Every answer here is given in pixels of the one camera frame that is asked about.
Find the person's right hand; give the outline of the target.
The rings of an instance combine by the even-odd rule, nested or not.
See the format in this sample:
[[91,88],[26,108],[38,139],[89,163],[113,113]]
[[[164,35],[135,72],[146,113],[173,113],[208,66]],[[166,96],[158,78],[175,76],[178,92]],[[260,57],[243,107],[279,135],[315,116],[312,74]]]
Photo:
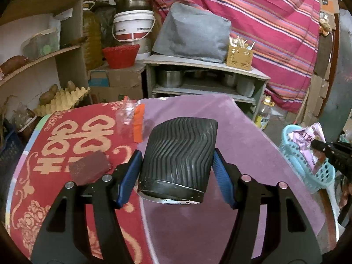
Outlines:
[[341,199],[339,201],[339,208],[343,208],[344,206],[347,205],[348,203],[348,198],[352,194],[352,184],[351,183],[346,183],[343,186],[342,194],[341,194]]

